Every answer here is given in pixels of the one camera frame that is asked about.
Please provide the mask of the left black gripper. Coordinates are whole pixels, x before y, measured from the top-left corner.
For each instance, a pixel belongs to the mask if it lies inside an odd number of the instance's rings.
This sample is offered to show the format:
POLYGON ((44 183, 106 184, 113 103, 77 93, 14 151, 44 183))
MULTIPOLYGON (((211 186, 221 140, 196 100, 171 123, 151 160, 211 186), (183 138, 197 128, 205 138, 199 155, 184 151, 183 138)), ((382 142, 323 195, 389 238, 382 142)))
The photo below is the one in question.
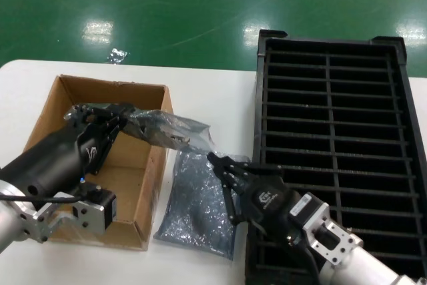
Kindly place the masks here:
POLYGON ((90 115, 109 120, 101 125, 66 125, 47 135, 1 169, 1 181, 22 192, 20 200, 30 202, 47 202, 58 192, 74 190, 87 174, 100 171, 132 112, 130 103, 73 105, 65 113, 67 121, 85 121, 90 115))

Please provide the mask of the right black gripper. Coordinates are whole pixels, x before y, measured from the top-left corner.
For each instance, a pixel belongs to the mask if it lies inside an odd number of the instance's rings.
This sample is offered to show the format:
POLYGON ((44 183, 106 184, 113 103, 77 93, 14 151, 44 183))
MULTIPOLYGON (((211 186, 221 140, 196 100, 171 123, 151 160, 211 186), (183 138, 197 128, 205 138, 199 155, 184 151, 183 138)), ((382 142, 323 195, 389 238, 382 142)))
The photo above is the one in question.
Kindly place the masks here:
POLYGON ((236 204, 240 186, 234 176, 244 181, 240 202, 243 217, 275 242, 306 242, 304 224, 314 212, 314 196, 299 194, 283 181, 280 168, 237 162, 229 156, 210 152, 207 160, 220 179, 227 216, 232 225, 242 222, 236 204))

